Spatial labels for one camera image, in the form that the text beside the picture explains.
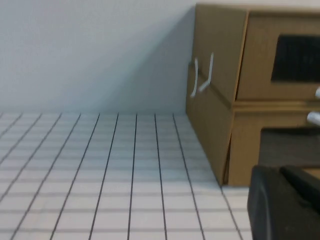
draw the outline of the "cardboard box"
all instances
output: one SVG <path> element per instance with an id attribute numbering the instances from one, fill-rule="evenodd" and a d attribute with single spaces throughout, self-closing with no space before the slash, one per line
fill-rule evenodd
<path id="1" fill-rule="evenodd" d="M 231 104 L 316 101 L 320 10 L 197 4 L 192 58 Z"/>
<path id="2" fill-rule="evenodd" d="M 197 85 L 204 82 L 199 75 Z M 249 185 L 252 167 L 259 163 L 262 130 L 316 128 L 307 122 L 307 115 L 320 111 L 319 102 L 238 102 L 230 107 L 214 87 L 190 97 L 194 85 L 195 69 L 190 66 L 186 113 L 221 185 Z M 303 162 L 300 166 L 320 177 L 320 158 L 318 165 L 313 164 Z"/>

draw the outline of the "white zip tie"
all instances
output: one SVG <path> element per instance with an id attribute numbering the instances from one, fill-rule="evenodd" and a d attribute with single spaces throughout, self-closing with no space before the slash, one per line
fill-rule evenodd
<path id="1" fill-rule="evenodd" d="M 320 126 L 320 112 L 312 111 L 308 114 L 307 118 L 309 123 Z"/>
<path id="2" fill-rule="evenodd" d="M 320 99 L 320 87 L 315 91 L 315 96 Z"/>
<path id="3" fill-rule="evenodd" d="M 210 85 L 213 65 L 214 65 L 214 53 L 211 53 L 208 80 L 205 81 L 205 82 L 199 87 L 199 89 L 198 89 L 199 92 L 202 92 L 203 90 L 206 89 L 206 87 L 208 87 L 208 86 Z"/>
<path id="4" fill-rule="evenodd" d="M 197 92 L 197 85 L 198 85 L 198 70 L 199 70 L 199 66 L 198 66 L 198 59 L 195 58 L 194 59 L 194 68 L 195 68 L 195 80 L 194 80 L 194 87 L 193 87 L 193 91 L 190 95 L 191 98 L 194 98 L 196 96 L 196 92 Z"/>

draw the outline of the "rectangular cutout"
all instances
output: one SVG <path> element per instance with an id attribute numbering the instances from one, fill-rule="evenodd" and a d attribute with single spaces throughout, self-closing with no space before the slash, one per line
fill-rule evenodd
<path id="1" fill-rule="evenodd" d="M 258 164 L 320 167 L 320 128 L 264 128 Z"/>
<path id="2" fill-rule="evenodd" d="M 320 83 L 320 36 L 280 35 L 271 81 Z"/>

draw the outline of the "black plastic object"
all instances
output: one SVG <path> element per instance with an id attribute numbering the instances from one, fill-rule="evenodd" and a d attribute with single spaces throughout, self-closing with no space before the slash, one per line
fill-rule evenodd
<path id="1" fill-rule="evenodd" d="M 255 166 L 247 208 L 253 240 L 320 239 L 320 181 L 297 167 Z"/>

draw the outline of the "white tiled floor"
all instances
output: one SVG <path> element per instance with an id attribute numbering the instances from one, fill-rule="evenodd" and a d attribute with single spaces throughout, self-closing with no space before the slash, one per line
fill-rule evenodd
<path id="1" fill-rule="evenodd" d="M 1 240 L 251 240 L 184 115 L 0 114 Z"/>

